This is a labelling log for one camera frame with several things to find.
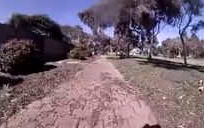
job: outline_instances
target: foliage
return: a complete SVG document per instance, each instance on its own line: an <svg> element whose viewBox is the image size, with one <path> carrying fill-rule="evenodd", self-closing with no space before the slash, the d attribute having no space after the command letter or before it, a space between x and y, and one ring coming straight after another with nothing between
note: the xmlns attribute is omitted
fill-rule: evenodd
<svg viewBox="0 0 204 128"><path fill-rule="evenodd" d="M184 40L187 43L187 56L193 58L204 58L204 40L200 40L194 33L191 37L184 34ZM180 37L167 39L162 42L163 54L169 57L176 57L183 55L183 46Z"/></svg>
<svg viewBox="0 0 204 128"><path fill-rule="evenodd" d="M61 31L64 35L68 36L72 40L78 39L83 34L83 28L79 25L63 25L61 26Z"/></svg>
<svg viewBox="0 0 204 128"><path fill-rule="evenodd" d="M69 53L69 58L79 59L79 60L85 60L87 59L87 57L90 57L90 56L92 56L91 52L84 45L74 48Z"/></svg>
<svg viewBox="0 0 204 128"><path fill-rule="evenodd" d="M196 17L202 16L204 1L202 0L181 0L181 12L176 22L178 27L178 33L181 37L181 43L183 45L184 64L187 65L187 46L183 34L187 32L188 28L191 28L191 32L195 33L204 28L204 20L200 20L194 23L193 20Z"/></svg>
<svg viewBox="0 0 204 128"><path fill-rule="evenodd" d="M119 57L121 59L124 59L126 57L128 57L128 49L129 48L129 43L126 43L126 41L128 41L127 37L116 37L113 39L111 46L113 47L113 51L116 52L117 55L119 55Z"/></svg>
<svg viewBox="0 0 204 128"><path fill-rule="evenodd" d="M115 35L120 38L118 40L124 39L127 43L123 46L127 47L128 54L130 45L139 46L140 39L141 43L152 44L163 24L171 24L174 21L179 12L176 1L101 0L99 4L80 12L79 18L93 29L96 35L98 30L114 26Z"/></svg>
<svg viewBox="0 0 204 128"><path fill-rule="evenodd" d="M42 64L41 51L31 40L13 39L0 48L0 72L20 74Z"/></svg>
<svg viewBox="0 0 204 128"><path fill-rule="evenodd" d="M45 36L56 40L63 39L60 26L45 14L32 16L13 14L7 21L7 24L13 25L17 31L20 29L29 29L40 36Z"/></svg>
<svg viewBox="0 0 204 128"><path fill-rule="evenodd" d="M111 38L103 32L95 36L94 41L98 42L98 44L95 45L95 50L97 52L106 54L110 51Z"/></svg>

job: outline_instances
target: tree trunk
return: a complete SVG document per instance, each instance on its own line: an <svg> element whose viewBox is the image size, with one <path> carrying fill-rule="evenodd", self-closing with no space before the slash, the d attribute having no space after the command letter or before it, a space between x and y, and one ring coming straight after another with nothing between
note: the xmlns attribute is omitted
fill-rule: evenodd
<svg viewBox="0 0 204 128"><path fill-rule="evenodd" d="M181 50L178 51L178 57L181 58Z"/></svg>
<svg viewBox="0 0 204 128"><path fill-rule="evenodd" d="M181 42L182 42L182 45L183 45L184 65L187 66L188 65L188 63L187 63L187 49L186 49L186 45L185 45L185 42L184 42L183 35L180 35L180 36L181 36Z"/></svg>
<svg viewBox="0 0 204 128"><path fill-rule="evenodd" d="M120 57L120 59L125 59L125 50L123 51L123 46L122 45L120 45L120 39L121 39L121 37L118 37L118 52L119 52L119 57Z"/></svg>
<svg viewBox="0 0 204 128"><path fill-rule="evenodd" d="M143 54L144 51L144 43L145 43L145 37L143 34L141 34L141 55Z"/></svg>
<svg viewBox="0 0 204 128"><path fill-rule="evenodd" d="M130 57L130 43L128 43L128 46L127 46L127 58Z"/></svg>
<svg viewBox="0 0 204 128"><path fill-rule="evenodd" d="M149 45L149 58L152 59L152 51L153 51L153 34L150 36L150 45Z"/></svg>

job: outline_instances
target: wall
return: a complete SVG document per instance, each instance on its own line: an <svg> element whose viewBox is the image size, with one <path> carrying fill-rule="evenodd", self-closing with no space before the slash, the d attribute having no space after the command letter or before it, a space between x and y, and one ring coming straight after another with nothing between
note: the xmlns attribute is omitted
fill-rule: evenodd
<svg viewBox="0 0 204 128"><path fill-rule="evenodd" d="M71 44L64 41L44 39L44 60L57 61L66 59L70 51Z"/></svg>

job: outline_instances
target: tree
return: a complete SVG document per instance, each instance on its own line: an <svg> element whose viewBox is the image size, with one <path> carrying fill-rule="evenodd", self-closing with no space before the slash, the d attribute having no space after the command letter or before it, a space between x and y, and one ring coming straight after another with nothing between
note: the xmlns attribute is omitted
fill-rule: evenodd
<svg viewBox="0 0 204 128"><path fill-rule="evenodd" d="M78 17L84 24L92 29L94 35L97 35L103 29L113 25L113 15L116 14L110 13L111 11L109 10L112 10L110 4L100 2L99 4L93 5L92 7L79 12Z"/></svg>
<svg viewBox="0 0 204 128"><path fill-rule="evenodd" d="M141 29L149 44L149 58L153 53L153 40L166 26L172 24L179 13L177 0L144 0L138 5Z"/></svg>
<svg viewBox="0 0 204 128"><path fill-rule="evenodd" d="M164 52L163 52L163 47L162 46L157 46L156 48L156 52L157 52L157 55L163 55Z"/></svg>
<svg viewBox="0 0 204 128"><path fill-rule="evenodd" d="M179 37L168 38L162 42L163 53L169 57L175 58L176 56L181 56L182 46Z"/></svg>
<svg viewBox="0 0 204 128"><path fill-rule="evenodd" d="M70 26L70 25L63 25L61 26L62 33L67 36L71 43L75 46L79 44L80 39L87 35L83 32L83 28L79 25L77 26Z"/></svg>
<svg viewBox="0 0 204 128"><path fill-rule="evenodd" d="M188 28L192 33L196 33L204 28L204 20L194 23L196 17L202 16L204 4L202 0L181 0L181 12L177 21L178 33L183 45L184 65L187 66L187 44L183 37Z"/></svg>
<svg viewBox="0 0 204 128"><path fill-rule="evenodd" d="M20 29L29 29L41 36L57 40L63 39L60 26L45 14L32 16L13 14L7 21L7 24L14 26L17 35Z"/></svg>
<svg viewBox="0 0 204 128"><path fill-rule="evenodd" d="M120 10L117 22L115 23L114 35L118 38L118 49L120 52L120 57L125 58L129 57L130 52L130 42L133 35L132 30L130 29L131 24L131 6L126 4L125 8Z"/></svg>
<svg viewBox="0 0 204 128"><path fill-rule="evenodd" d="M111 38L105 33L101 32L95 40L100 44L97 49L98 52L105 54L110 51Z"/></svg>
<svg viewBox="0 0 204 128"><path fill-rule="evenodd" d="M195 33L188 39L187 46L189 54L194 58L204 58L204 40L200 40Z"/></svg>

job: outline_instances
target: dark green shrub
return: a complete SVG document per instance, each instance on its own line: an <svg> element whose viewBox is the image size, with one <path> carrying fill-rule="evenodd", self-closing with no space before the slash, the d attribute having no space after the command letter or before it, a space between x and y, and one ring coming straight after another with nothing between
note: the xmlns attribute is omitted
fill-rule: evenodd
<svg viewBox="0 0 204 128"><path fill-rule="evenodd" d="M42 65L41 51L32 40L13 39L0 47L0 72L22 74Z"/></svg>
<svg viewBox="0 0 204 128"><path fill-rule="evenodd" d="M77 47L70 51L69 58L85 60L87 57L86 52Z"/></svg>

